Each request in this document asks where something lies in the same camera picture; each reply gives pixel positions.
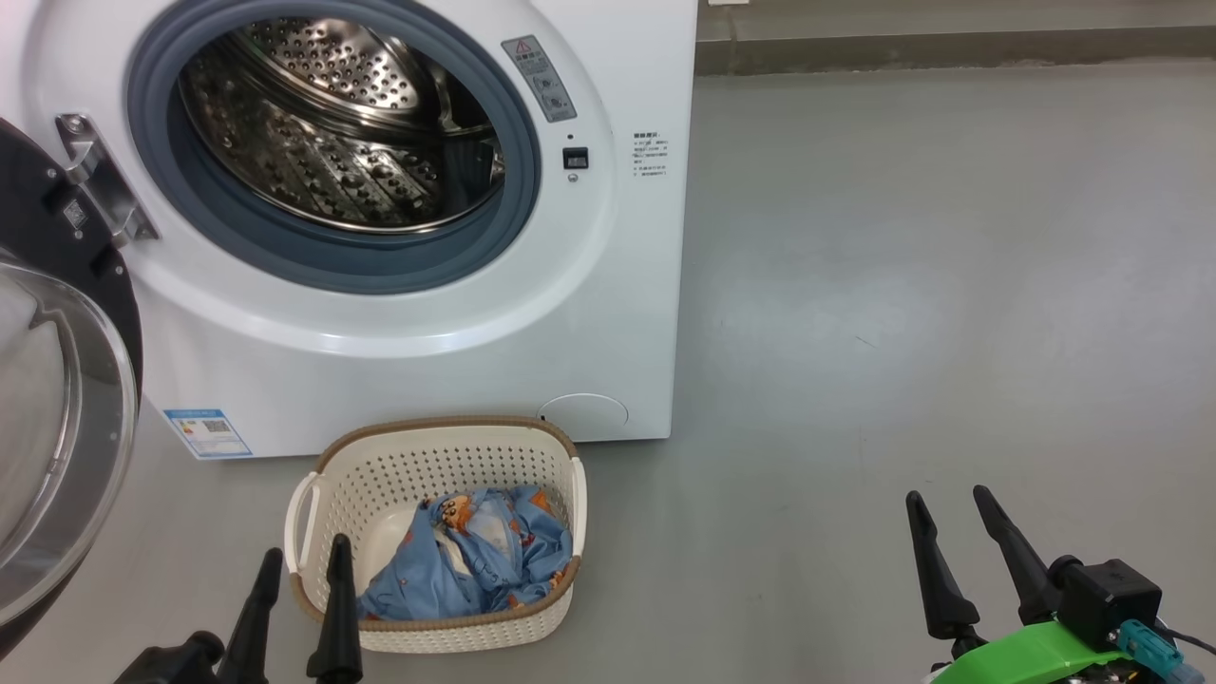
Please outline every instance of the washing machine door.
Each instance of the washing machine door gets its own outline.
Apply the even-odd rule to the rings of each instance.
[[[139,411],[120,178],[74,124],[64,168],[0,119],[0,657],[92,544]]]

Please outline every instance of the cable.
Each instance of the cable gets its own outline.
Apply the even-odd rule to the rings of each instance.
[[[1177,639],[1180,641],[1186,641],[1187,644],[1190,644],[1192,646],[1199,646],[1200,649],[1203,649],[1203,650],[1207,651],[1209,654],[1216,656],[1216,646],[1212,646],[1211,644],[1209,644],[1207,641],[1204,641],[1203,639],[1197,639],[1197,638],[1190,637],[1188,634],[1183,634],[1181,632],[1175,632],[1173,629],[1170,629],[1167,627],[1159,627],[1156,629],[1156,633],[1160,634],[1161,637],[1170,637],[1170,638]]]

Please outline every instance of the wall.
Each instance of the wall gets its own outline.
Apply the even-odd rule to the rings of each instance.
[[[698,39],[728,40],[724,7],[700,0]],[[1141,28],[1216,23],[1200,0],[753,0],[733,6],[738,40]]]

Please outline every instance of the basket rim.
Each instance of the basket rim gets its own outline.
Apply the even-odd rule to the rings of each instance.
[[[469,415],[469,416],[449,416],[449,417],[430,417],[430,419],[416,419],[416,420],[401,420],[395,422],[382,422],[378,425],[370,425],[367,427],[360,427],[353,430],[330,444],[321,456],[317,459],[316,472],[323,473],[325,466],[328,465],[333,456],[338,454],[342,449],[349,447],[350,444],[364,439],[366,437],[375,437],[378,434],[387,434],[389,432],[407,432],[412,430],[428,430],[433,427],[522,427],[540,430],[548,433],[556,438],[562,447],[565,449],[565,455],[574,459],[579,455],[578,449],[574,447],[574,442],[562,432],[556,425],[542,421],[534,417],[524,416],[505,416],[505,415]],[[516,619],[524,619],[535,615],[539,615],[547,610],[550,606],[556,604],[562,599],[562,596],[574,585],[574,577],[579,573],[579,566],[582,565],[582,556],[576,555],[570,557],[570,564],[567,566],[565,574],[562,581],[557,583],[557,588],[548,593],[547,596],[536,601],[535,604],[528,604],[518,609],[505,610],[497,612],[488,612],[482,615],[471,615],[466,617],[449,617],[444,619],[410,619],[410,621],[381,621],[381,619],[360,619],[359,630],[360,632],[433,632],[439,629],[460,629],[467,627],[484,627],[489,624],[497,624],[500,622],[511,622]],[[292,582],[292,595],[295,598],[295,602],[299,604],[300,609],[308,613],[315,622],[325,621],[325,611],[319,609],[313,604],[313,600],[308,598],[304,592],[304,578],[300,573],[293,572],[291,577]]]

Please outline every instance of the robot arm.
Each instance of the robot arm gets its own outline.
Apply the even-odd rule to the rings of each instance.
[[[1023,629],[981,639],[975,606],[958,590],[938,528],[918,492],[907,497],[912,548],[929,634],[953,639],[955,662],[934,667],[934,684],[1201,684],[1156,618],[1161,589],[1121,560],[1083,565],[1063,556],[1051,568],[986,487],[975,487],[984,527],[1001,546],[1018,590]]]
[[[227,655],[210,632],[196,632],[170,649],[146,649],[114,684],[268,684],[266,635],[270,610],[278,600],[283,553],[270,549],[244,601]],[[325,607],[321,639],[308,661],[308,677],[320,684],[355,684],[364,677],[355,611],[355,579],[350,539],[338,534],[330,553],[330,602]],[[219,663],[219,669],[212,668]]]

